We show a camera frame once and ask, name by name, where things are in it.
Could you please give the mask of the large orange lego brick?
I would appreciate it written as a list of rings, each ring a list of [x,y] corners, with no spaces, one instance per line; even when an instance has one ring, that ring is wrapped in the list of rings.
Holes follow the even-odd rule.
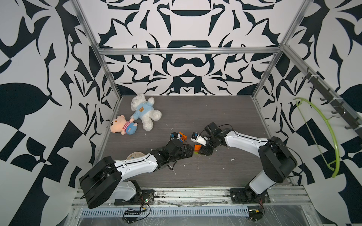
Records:
[[[202,148],[202,145],[194,145],[194,152],[199,152]]]

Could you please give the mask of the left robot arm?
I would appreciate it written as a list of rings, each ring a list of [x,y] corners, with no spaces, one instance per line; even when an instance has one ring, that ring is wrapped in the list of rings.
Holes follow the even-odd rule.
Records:
[[[83,191],[82,199],[90,209],[105,203],[113,193],[120,194],[120,199],[129,201],[140,196],[141,189],[135,180],[128,179],[144,173],[153,173],[168,167],[171,163],[193,156],[194,148],[173,138],[166,146],[151,150],[147,155],[130,160],[113,160],[107,156],[101,159],[80,179]]]

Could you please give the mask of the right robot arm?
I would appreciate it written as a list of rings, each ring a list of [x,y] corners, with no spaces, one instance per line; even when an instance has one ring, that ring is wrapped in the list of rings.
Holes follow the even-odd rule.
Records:
[[[275,184],[281,184],[297,167],[297,160],[278,137],[258,138],[239,133],[229,127],[221,129],[215,123],[204,128],[202,136],[194,132],[191,140],[201,145],[199,154],[210,156],[219,146],[233,147],[260,158],[263,170],[245,187],[245,197],[255,199]]]

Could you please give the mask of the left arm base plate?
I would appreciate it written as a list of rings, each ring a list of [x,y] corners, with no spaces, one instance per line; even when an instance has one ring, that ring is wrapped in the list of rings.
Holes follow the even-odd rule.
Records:
[[[154,189],[141,189],[137,181],[129,180],[120,182],[110,199],[115,201],[116,206],[129,206],[141,205],[143,202],[152,204],[154,196]]]

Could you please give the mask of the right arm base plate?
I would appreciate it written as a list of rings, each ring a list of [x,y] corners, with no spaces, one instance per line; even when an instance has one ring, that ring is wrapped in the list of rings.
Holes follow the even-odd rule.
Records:
[[[256,194],[251,188],[231,188],[230,197],[233,203],[269,203],[269,194],[264,191]]]

